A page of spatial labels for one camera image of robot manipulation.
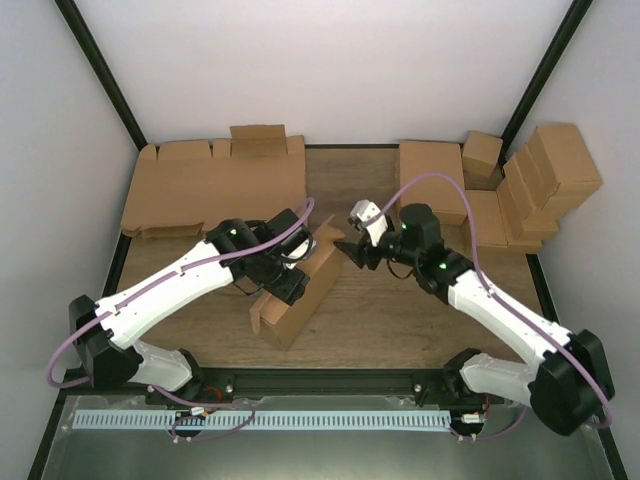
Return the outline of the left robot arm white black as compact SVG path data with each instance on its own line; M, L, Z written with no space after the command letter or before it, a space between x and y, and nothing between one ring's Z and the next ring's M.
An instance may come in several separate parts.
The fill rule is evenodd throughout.
M304 222L290 209L268 221L228 219L191 250L151 277L118 294L69 306L74 347L95 389L126 383L170 392L196 402L204 375L185 349L166 350L142 341L159 322L192 301L247 279L287 305L305 292L308 275L298 267L316 246Z

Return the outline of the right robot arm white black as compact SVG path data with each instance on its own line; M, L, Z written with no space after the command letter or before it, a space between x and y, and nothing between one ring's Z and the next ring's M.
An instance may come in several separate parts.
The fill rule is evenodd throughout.
M336 242L357 267L381 262L408 267L426 293L476 320L508 345L519 361L466 349L446 365L447 396L465 403L478 394L530 408L551 431L569 436L602 410L615 394L604 347L588 330L572 332L525 307L466 256L445 246L440 222L426 204L400 212L400 227L370 200L358 201L349 223L358 242Z

